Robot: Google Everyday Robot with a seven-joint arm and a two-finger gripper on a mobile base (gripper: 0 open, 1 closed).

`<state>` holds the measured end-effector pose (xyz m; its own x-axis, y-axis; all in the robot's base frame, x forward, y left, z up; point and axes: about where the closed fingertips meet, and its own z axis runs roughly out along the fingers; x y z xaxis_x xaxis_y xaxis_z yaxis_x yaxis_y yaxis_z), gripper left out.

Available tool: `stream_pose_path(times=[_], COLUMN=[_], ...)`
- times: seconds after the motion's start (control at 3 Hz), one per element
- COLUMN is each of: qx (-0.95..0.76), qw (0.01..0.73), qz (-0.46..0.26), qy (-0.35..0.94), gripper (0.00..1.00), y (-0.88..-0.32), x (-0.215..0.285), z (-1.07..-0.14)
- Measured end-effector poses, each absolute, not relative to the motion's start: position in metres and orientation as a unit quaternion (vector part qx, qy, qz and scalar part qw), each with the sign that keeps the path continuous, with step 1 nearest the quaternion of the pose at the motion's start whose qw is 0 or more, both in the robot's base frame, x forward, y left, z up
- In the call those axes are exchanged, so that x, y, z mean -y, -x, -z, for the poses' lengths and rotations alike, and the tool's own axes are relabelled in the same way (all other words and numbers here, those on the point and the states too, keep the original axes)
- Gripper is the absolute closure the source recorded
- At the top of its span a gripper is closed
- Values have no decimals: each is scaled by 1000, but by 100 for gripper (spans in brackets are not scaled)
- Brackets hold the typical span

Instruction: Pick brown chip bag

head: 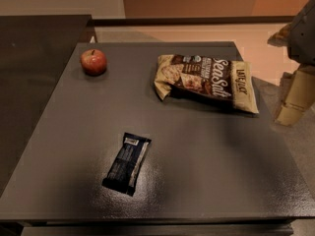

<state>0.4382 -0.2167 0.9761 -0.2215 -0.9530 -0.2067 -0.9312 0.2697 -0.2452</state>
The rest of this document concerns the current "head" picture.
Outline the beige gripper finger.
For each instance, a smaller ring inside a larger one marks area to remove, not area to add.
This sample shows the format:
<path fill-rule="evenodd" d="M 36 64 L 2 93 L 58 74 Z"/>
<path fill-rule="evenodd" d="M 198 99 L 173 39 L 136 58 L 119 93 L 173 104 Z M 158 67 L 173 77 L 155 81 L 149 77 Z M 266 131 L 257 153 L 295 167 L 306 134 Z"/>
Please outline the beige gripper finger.
<path fill-rule="evenodd" d="M 267 43 L 275 47 L 285 47 L 288 45 L 288 37 L 291 31 L 291 24 L 283 26 L 279 31 L 271 35 Z"/>
<path fill-rule="evenodd" d="M 315 67 L 301 64 L 297 70 L 284 73 L 280 84 L 280 104 L 275 121 L 293 126 L 315 103 Z"/>

